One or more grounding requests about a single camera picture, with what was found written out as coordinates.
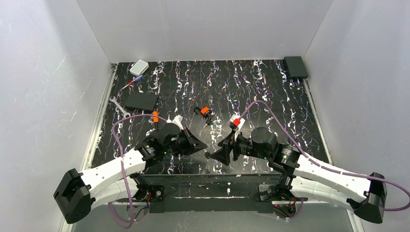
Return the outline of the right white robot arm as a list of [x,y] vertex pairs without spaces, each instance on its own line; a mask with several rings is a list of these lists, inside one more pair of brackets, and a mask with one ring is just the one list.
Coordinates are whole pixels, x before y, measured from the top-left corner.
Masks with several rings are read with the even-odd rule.
[[356,173],[324,163],[312,156],[303,156],[295,147],[281,144],[277,136],[265,127],[258,127],[245,138],[233,131],[225,137],[214,153],[206,152],[208,159],[224,165],[239,156],[264,159],[268,166],[281,173],[273,190],[263,190],[262,201],[274,194],[288,193],[296,198],[325,201],[344,207],[368,222],[381,224],[386,201],[384,176],[373,172],[360,178]]

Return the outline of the orange black padlock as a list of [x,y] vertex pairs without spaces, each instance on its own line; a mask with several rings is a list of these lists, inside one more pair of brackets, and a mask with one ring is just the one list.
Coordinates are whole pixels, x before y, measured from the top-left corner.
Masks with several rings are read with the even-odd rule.
[[195,107],[194,108],[194,113],[196,115],[201,115],[203,117],[207,117],[211,114],[211,110],[208,107],[204,107],[204,108]]

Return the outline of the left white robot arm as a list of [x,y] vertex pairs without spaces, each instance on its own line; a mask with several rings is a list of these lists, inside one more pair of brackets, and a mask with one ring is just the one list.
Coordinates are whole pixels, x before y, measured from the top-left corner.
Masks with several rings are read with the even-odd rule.
[[207,145],[188,128],[167,123],[135,148],[98,167],[85,171],[68,170],[53,197],[68,224],[85,218],[92,209],[128,196],[144,199],[148,190],[141,183],[126,186],[130,176],[164,160],[168,154],[192,155]]

